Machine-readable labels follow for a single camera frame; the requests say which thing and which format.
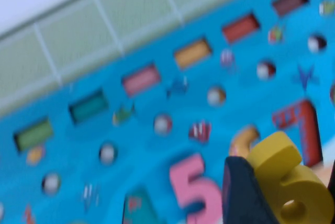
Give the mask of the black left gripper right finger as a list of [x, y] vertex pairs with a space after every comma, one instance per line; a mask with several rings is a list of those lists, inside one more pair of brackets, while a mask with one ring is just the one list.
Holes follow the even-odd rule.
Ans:
[[330, 173], [328, 191], [331, 193], [332, 197], [335, 198], [335, 162], [333, 163], [332, 170]]

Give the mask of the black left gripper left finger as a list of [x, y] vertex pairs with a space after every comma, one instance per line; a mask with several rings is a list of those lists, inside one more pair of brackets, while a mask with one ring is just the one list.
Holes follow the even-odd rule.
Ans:
[[248, 161], [240, 156], [225, 160], [222, 184], [223, 222], [226, 224], [278, 223]]

